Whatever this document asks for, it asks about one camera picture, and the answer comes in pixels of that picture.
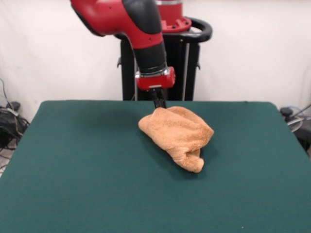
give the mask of green table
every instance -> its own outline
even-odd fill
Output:
[[[311,164],[274,105],[173,104],[215,130],[199,174],[138,129],[151,102],[43,103],[0,179],[1,232],[311,232]]]

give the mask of crumpled towel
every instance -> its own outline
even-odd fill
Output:
[[[210,141],[214,130],[195,113],[183,107],[156,108],[138,126],[179,166],[195,173],[202,170],[200,149]]]

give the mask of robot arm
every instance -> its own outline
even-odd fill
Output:
[[[166,63],[161,18],[154,0],[71,0],[71,5],[93,34],[127,36],[141,90],[158,93],[156,88],[173,87],[175,71]]]

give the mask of white wall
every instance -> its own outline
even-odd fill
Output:
[[[311,101],[311,1],[184,0],[209,22],[196,100]],[[119,41],[93,36],[69,0],[0,0],[0,76],[32,119],[44,100],[121,100]]]

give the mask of black handle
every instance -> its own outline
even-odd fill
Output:
[[[213,29],[212,27],[196,18],[190,18],[192,21],[192,27],[198,28],[201,32],[195,33],[191,31],[182,32],[182,33],[164,33],[164,41],[165,42],[182,42],[182,43],[201,43],[211,39]]]

